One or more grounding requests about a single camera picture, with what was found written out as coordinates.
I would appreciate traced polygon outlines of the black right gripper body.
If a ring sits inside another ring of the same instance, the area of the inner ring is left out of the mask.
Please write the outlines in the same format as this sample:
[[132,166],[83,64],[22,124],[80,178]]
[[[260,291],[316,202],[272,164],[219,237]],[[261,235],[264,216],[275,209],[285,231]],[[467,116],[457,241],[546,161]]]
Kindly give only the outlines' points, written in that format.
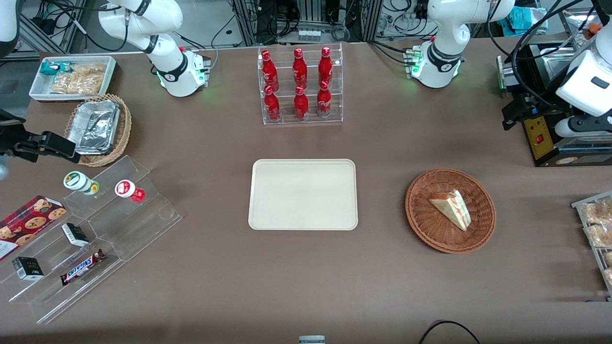
[[9,155],[9,149],[17,143],[37,143],[42,145],[42,134],[33,134],[25,129],[26,120],[7,111],[0,112],[0,148],[1,153]]

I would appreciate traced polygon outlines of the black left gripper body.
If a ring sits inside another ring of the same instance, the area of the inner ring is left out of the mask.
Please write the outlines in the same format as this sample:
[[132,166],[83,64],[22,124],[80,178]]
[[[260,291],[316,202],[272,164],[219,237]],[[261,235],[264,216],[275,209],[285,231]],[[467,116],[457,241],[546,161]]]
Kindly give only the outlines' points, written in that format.
[[560,120],[574,115],[572,107],[558,97],[554,97],[549,101],[552,105],[546,104],[536,97],[530,97],[530,100],[533,101],[530,119],[543,117],[545,119],[550,118],[553,123],[558,123]]

